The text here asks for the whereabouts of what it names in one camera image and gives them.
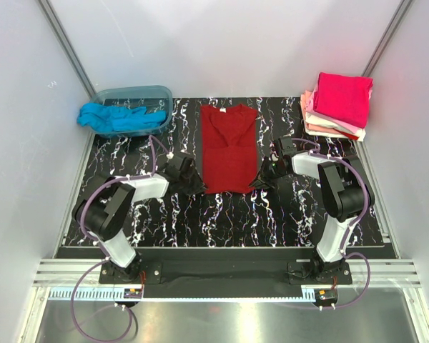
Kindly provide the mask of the dark red t shirt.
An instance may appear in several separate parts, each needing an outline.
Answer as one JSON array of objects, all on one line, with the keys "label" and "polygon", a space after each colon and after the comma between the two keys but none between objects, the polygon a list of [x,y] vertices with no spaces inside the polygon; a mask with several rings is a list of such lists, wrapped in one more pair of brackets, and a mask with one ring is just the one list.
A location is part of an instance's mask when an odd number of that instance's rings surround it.
[{"label": "dark red t shirt", "polygon": [[257,110],[243,104],[200,107],[202,179],[208,194],[247,194],[257,174]]}]

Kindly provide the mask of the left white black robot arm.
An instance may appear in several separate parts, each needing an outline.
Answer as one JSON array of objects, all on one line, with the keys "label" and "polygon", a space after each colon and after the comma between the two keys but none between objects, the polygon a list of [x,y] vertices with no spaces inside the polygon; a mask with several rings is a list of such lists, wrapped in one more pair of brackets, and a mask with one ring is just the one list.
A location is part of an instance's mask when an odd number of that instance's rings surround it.
[{"label": "left white black robot arm", "polygon": [[118,281],[132,283],[143,280],[144,271],[139,253],[123,230],[131,205],[168,194],[192,196],[205,189],[194,157],[178,151],[169,153],[167,161],[151,174],[94,177],[74,205],[71,217],[105,253],[107,274]]}]

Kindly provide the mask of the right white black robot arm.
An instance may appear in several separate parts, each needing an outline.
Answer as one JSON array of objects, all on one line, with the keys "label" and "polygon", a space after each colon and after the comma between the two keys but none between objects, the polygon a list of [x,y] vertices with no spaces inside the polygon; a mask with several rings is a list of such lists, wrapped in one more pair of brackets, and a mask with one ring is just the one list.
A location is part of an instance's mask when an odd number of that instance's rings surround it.
[{"label": "right white black robot arm", "polygon": [[292,281],[331,282],[345,271],[350,255],[347,244],[358,222],[375,203],[370,183],[358,157],[334,157],[314,149],[299,151],[296,142],[306,139],[283,136],[274,140],[269,157],[262,160],[256,177],[250,183],[255,189],[275,187],[277,180],[294,174],[311,177],[320,183],[322,202],[327,213],[321,240],[312,258],[300,269],[288,272]]}]

